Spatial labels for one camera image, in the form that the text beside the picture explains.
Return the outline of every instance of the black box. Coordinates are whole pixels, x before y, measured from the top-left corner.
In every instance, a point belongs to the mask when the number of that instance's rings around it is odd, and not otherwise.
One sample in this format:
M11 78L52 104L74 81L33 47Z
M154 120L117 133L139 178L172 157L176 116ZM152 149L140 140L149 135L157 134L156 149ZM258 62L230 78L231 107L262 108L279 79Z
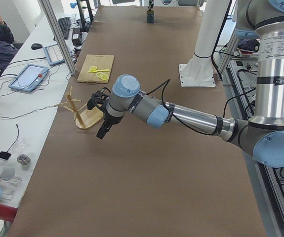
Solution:
M73 35L72 35L72 42L74 46L81 45L81 29L80 28L73 28Z

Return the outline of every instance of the label on robot arm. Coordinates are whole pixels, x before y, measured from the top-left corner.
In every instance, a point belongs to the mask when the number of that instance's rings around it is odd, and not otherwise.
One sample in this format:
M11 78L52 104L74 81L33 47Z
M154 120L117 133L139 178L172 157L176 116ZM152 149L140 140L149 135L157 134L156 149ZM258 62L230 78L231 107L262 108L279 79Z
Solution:
M259 61L284 59L284 36L262 39L259 53Z

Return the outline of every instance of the tablet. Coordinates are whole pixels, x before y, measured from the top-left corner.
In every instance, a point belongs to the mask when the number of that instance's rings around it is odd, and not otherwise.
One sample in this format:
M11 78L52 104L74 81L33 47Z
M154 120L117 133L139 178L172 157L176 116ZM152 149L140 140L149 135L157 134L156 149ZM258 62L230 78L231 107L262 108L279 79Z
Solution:
M19 91L33 91L47 76L48 68L28 64L19 75L10 83L9 88Z
M43 47L43 50L50 66L64 62L63 55L57 44Z

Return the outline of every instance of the dark blue sleeve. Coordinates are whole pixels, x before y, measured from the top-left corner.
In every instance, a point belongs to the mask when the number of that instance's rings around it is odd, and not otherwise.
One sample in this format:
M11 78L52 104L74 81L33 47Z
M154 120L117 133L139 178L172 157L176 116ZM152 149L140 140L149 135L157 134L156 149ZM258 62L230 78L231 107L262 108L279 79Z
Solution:
M7 43L14 42L13 34L6 23L4 23L4 26L0 27L0 40L5 41Z

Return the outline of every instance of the keyboard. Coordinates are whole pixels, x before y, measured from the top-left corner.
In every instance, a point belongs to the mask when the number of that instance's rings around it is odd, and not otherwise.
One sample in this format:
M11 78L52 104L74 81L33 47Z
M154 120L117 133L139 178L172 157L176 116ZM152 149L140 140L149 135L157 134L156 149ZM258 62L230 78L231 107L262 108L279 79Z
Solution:
M64 39L68 39L69 30L71 26L71 18L70 17L59 18L57 22L59 28L61 28Z

